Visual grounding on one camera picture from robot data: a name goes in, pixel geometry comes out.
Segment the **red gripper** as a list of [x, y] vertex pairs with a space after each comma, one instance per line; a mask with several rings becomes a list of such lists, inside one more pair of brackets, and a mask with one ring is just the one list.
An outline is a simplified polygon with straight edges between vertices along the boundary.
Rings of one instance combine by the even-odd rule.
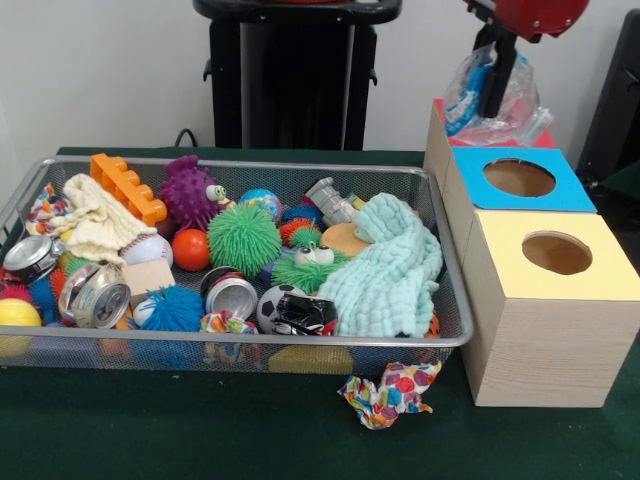
[[571, 28], [589, 5], [588, 0], [467, 0], [467, 11], [485, 24], [473, 49], [493, 46], [496, 61], [485, 75], [479, 116], [495, 118], [516, 60], [517, 37], [538, 41], [543, 35], [559, 37]]

